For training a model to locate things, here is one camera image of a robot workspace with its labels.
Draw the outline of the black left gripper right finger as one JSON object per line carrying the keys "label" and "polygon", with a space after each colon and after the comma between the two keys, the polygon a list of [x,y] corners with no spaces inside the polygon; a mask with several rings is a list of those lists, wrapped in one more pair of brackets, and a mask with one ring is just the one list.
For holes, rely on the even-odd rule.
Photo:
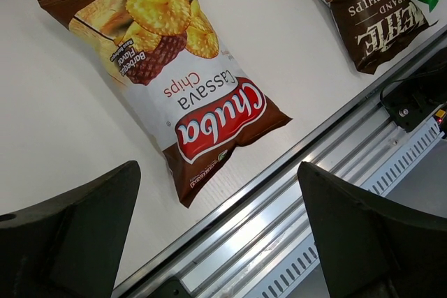
{"label": "black left gripper right finger", "polygon": [[445,297],[446,219],[302,162],[298,181],[331,297]]}

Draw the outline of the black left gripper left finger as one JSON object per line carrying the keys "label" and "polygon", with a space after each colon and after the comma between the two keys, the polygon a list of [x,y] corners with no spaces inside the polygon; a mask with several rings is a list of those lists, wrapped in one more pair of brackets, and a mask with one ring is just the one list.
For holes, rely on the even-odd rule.
{"label": "black left gripper left finger", "polygon": [[110,297],[140,187],[128,161],[1,215],[2,297]]}

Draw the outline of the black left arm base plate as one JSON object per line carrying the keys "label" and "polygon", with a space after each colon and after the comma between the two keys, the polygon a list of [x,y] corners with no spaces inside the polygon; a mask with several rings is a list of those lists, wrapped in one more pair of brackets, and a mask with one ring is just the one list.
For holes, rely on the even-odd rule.
{"label": "black left arm base plate", "polygon": [[148,297],[148,298],[192,298],[191,293],[182,285],[181,280],[176,276],[167,278],[158,286],[150,286],[151,283],[146,282],[130,293],[124,293],[122,297]]}

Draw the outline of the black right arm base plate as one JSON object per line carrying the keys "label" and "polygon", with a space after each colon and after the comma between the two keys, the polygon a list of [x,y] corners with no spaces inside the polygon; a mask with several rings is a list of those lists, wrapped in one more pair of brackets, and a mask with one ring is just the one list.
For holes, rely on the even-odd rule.
{"label": "black right arm base plate", "polygon": [[446,129],[446,49],[438,51],[410,76],[392,81],[379,99],[390,118],[406,132],[413,131],[427,117],[434,117]]}

